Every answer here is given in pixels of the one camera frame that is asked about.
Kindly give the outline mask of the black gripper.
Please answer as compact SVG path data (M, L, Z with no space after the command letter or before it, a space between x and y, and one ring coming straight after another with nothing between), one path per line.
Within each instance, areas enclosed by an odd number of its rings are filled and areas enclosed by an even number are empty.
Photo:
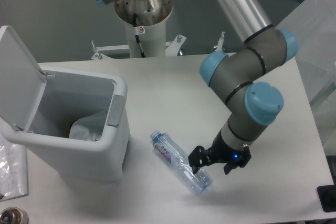
M248 145L244 145L242 151L235 150L224 142L221 132L218 132L209 149L198 145L188 156L193 174L196 174L204 166L226 163L224 173L228 175L237 167L244 168L250 159L251 153Z

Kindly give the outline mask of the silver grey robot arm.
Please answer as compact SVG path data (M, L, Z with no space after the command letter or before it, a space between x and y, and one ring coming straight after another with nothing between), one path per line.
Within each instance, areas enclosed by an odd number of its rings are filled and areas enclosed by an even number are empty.
M158 36L145 39L152 26L172 12L171 0L94 0L98 5L114 3L115 11L131 27L128 41L133 58L165 54ZM201 63L204 82L230 110L230 116L210 148L197 146L188 156L193 173L204 166L224 164L225 174L245 167L250 146L277 117L284 105L278 89L258 79L292 59L298 51L295 35L277 30L257 0L217 0L244 49L229 56L221 46Z

